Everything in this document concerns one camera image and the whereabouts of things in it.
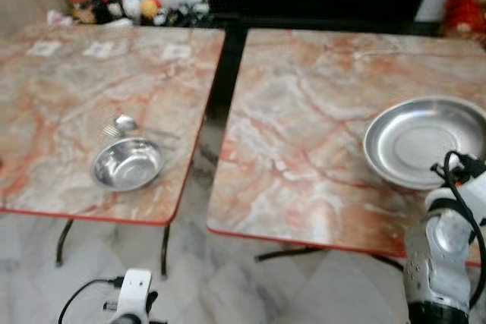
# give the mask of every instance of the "table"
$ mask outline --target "table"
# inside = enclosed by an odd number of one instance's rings
[[[424,193],[381,180],[362,140],[384,109],[451,95],[486,108],[473,42],[296,30],[248,34],[207,227],[308,247],[404,256]],[[478,263],[478,250],[470,257]]]
[[[162,226],[166,248],[223,40],[220,30],[41,26],[5,42],[0,212]],[[90,177],[119,113],[179,136],[160,176],[130,193]]]

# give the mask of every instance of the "stainless steel bowl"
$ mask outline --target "stainless steel bowl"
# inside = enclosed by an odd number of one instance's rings
[[[379,115],[363,148],[383,179],[416,190],[434,189],[443,181],[430,167],[442,164],[451,149],[486,157],[486,112],[453,97],[412,99]]]
[[[117,140],[93,162],[94,181],[111,191],[136,190],[151,182],[163,166],[159,146],[142,137]]]

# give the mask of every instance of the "metal table leg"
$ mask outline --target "metal table leg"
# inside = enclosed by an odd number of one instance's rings
[[[256,256],[255,261],[258,263],[265,260],[271,260],[272,258],[285,257],[285,256],[298,256],[301,254],[317,252],[319,250],[323,250],[323,249],[315,248],[315,247],[304,247],[304,248],[299,248],[297,250],[278,250],[275,252],[265,253],[265,254],[261,254],[260,256]]]
[[[69,233],[69,229],[71,229],[71,226],[73,225],[73,221],[74,221],[73,219],[69,219],[66,222],[64,229],[62,229],[61,236],[59,237],[58,247],[57,247],[57,251],[56,251],[56,254],[55,254],[55,265],[57,267],[62,266],[62,247],[64,246],[64,241],[66,240],[66,236]]]
[[[164,227],[164,238],[162,240],[162,252],[160,254],[160,275],[162,280],[167,279],[167,243],[169,242],[170,225]]]

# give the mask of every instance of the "marble floor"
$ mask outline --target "marble floor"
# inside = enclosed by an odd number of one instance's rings
[[[407,323],[401,273],[369,256],[316,252],[256,263],[255,254],[282,247],[207,231],[223,130],[218,120],[206,123],[171,228],[166,281],[159,277],[161,228],[76,221],[65,263],[56,268],[65,221],[0,215],[0,322],[57,323],[65,301],[84,282],[140,267],[152,270],[152,289],[159,292],[151,316],[169,324]],[[471,276],[477,279],[478,270]],[[64,322],[107,322],[112,314],[102,305],[116,296],[109,286],[93,286],[73,302]],[[485,296],[471,324],[486,321]]]

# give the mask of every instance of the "spoon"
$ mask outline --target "spoon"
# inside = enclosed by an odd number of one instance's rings
[[[115,123],[115,127],[122,132],[135,131],[136,129],[141,128],[147,132],[158,134],[163,137],[178,138],[178,136],[170,132],[160,131],[155,128],[149,128],[149,127],[138,125],[137,122],[132,117],[129,117],[128,115],[125,114],[120,114],[118,117],[116,117],[113,120],[113,123]]]

